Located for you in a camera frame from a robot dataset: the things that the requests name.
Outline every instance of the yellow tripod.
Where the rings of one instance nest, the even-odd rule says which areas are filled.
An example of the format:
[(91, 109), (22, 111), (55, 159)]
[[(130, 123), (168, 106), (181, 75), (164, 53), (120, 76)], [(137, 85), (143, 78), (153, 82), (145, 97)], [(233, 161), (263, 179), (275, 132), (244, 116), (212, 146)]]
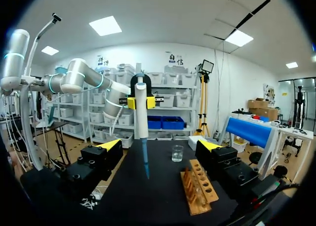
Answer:
[(206, 78), (207, 81), (204, 80), (204, 74), (201, 75), (201, 108), (200, 112), (198, 114), (198, 129), (193, 134), (194, 136), (205, 136), (207, 131), (207, 136), (210, 137), (210, 133), (207, 127), (206, 123), (206, 115), (207, 115), (207, 82), (208, 78)]

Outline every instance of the white ceiling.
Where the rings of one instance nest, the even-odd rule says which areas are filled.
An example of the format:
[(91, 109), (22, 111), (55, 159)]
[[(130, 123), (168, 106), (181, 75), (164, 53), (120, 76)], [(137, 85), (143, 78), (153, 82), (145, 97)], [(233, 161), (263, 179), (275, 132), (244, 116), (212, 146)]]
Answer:
[[(33, 40), (51, 19), (62, 17), (40, 40), (34, 63), (46, 66), (79, 52), (140, 42), (177, 42), (223, 49), (222, 41), (234, 26), (265, 0), (36, 0), (18, 28)], [(100, 37), (89, 22), (113, 15), (122, 33)], [(224, 51), (259, 64), (277, 74), (293, 72), (285, 64), (296, 61), (300, 70), (315, 70), (311, 46), (293, 14), (280, 0), (271, 2), (240, 27), (254, 37), (242, 48), (224, 42)], [(60, 52), (41, 52), (47, 45)]]

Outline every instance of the cardboard box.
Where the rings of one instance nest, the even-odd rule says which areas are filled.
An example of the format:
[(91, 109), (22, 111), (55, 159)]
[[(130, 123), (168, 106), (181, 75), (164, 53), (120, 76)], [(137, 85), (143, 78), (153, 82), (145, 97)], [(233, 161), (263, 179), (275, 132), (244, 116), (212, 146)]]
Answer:
[(265, 109), (268, 107), (268, 101), (248, 100), (248, 108), (250, 109)]
[(266, 108), (266, 109), (249, 109), (249, 111), (258, 116), (265, 116), (269, 118), (269, 121), (277, 120), (278, 109)]

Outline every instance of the white desk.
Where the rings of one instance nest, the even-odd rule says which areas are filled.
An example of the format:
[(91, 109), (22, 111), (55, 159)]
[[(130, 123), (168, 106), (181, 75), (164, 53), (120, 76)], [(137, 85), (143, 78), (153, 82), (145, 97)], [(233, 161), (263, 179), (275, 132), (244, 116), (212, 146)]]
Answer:
[(296, 172), (296, 174), (295, 174), (295, 176), (293, 178), (293, 182), (294, 182), (296, 177), (297, 177), (297, 175), (301, 171), (301, 169), (303, 167), (303, 164), (304, 164), (304, 162), (306, 160), (308, 151), (310, 150), (311, 142), (314, 139), (314, 133), (313, 133), (313, 131), (304, 130), (306, 132), (306, 134), (303, 134), (303, 133), (300, 133), (299, 130), (294, 129), (294, 127), (291, 127), (291, 128), (278, 128), (278, 130), (280, 132), (280, 136), (279, 136), (279, 140), (278, 140), (277, 146), (276, 146), (277, 150), (280, 150), (280, 148), (283, 147), (283, 146), (282, 147), (280, 146), (283, 136), (291, 136), (291, 137), (294, 137), (296, 139), (308, 142), (307, 143), (307, 149), (305, 151), (305, 154), (304, 154), (303, 160), (301, 162), (301, 165), (298, 168), (298, 170), (297, 170), (297, 172)]

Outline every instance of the tripod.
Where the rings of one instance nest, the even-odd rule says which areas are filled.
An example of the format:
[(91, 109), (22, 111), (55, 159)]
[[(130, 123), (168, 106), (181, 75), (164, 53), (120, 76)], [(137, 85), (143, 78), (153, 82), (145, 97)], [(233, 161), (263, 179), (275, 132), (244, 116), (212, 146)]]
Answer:
[(210, 136), (207, 123), (206, 123), (206, 115), (207, 115), (207, 83), (209, 82), (208, 72), (202, 71), (201, 73), (201, 108), (198, 114), (198, 129), (193, 134), (194, 136), (205, 136), (207, 131), (207, 136)]

